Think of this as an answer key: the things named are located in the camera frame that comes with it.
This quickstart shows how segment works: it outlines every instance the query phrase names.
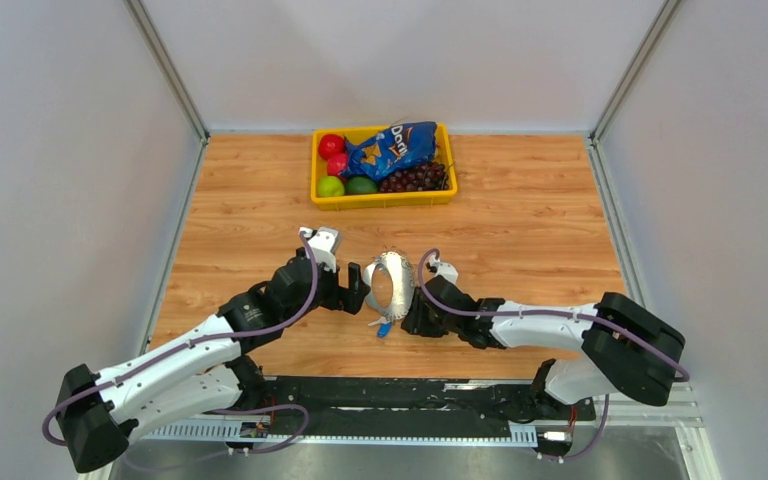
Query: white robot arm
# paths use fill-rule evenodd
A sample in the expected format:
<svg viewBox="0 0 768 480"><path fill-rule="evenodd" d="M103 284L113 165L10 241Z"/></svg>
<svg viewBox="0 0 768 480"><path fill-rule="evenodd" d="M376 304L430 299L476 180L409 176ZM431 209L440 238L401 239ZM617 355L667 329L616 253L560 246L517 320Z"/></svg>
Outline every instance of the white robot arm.
<svg viewBox="0 0 768 480"><path fill-rule="evenodd" d="M194 414L253 409L265 380L248 352L280 338L283 329L317 307L356 314L369 293L360 266L350 263L339 286L340 234L300 231L305 248L270 281L236 295L189 332L145 355L92 372L86 365L63 379L58 404L43 432L65 445L79 473L119 457L143 435ZM620 294L574 307L522 305L498 298L473 300L455 286L457 270L435 256L422 264L435 274L414 290L402 329L440 337L455 333L476 348L543 346L581 352L572 361L543 363L531 386L535 401L573 405L620 391L650 405L669 396L684 338ZM49 432L57 420L63 439Z"/></svg>

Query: blue chip bag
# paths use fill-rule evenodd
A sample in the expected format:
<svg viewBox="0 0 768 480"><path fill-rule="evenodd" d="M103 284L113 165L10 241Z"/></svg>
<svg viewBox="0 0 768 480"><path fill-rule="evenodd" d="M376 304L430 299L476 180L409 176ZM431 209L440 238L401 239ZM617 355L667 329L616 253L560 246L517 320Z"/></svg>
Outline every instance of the blue chip bag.
<svg viewBox="0 0 768 480"><path fill-rule="evenodd" d="M434 158L437 123L393 125L358 145L346 142L349 162L345 177L366 175L380 182L391 173L412 168Z"/></svg>

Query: plastic crate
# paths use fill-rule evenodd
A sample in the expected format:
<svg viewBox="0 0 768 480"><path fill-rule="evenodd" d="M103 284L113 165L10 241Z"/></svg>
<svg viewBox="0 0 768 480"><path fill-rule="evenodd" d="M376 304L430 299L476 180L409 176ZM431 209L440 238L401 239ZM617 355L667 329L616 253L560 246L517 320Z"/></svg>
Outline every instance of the plastic crate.
<svg viewBox="0 0 768 480"><path fill-rule="evenodd" d="M387 125L377 127L328 128L313 132L310 160L310 199L320 210L348 210L351 208L398 207L404 205L438 205L449 203L458 193L458 180L455 175L452 148L449 145L449 131L446 125L437 124L435 134L440 155L436 162L443 163L449 173L449 189L431 192L373 193L368 195L344 195L342 197L320 197L316 194L316 183L326 176L325 160L319 156L317 147L322 137L329 133L342 135L350 142L358 144L376 133L390 128Z"/></svg>

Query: white panel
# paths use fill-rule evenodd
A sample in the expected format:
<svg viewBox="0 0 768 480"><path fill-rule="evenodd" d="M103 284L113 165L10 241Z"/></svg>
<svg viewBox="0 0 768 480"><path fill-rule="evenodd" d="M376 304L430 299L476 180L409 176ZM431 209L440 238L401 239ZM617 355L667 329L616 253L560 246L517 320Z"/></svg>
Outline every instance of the white panel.
<svg viewBox="0 0 768 480"><path fill-rule="evenodd" d="M661 0L148 0L211 129L584 130Z"/></svg>
<svg viewBox="0 0 768 480"><path fill-rule="evenodd" d="M768 478L768 2L685 2L605 146L723 478Z"/></svg>
<svg viewBox="0 0 768 480"><path fill-rule="evenodd" d="M0 2L0 478L75 478L42 418L138 351L198 149L122 2Z"/></svg>

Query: grape bunch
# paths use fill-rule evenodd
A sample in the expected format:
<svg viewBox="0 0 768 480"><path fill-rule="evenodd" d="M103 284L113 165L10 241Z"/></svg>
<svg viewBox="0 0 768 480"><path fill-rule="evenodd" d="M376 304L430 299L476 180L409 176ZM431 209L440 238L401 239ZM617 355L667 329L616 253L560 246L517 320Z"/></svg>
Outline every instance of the grape bunch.
<svg viewBox="0 0 768 480"><path fill-rule="evenodd" d="M442 163L426 162L406 170L393 172L381 181L381 193L448 190L449 174Z"/></svg>

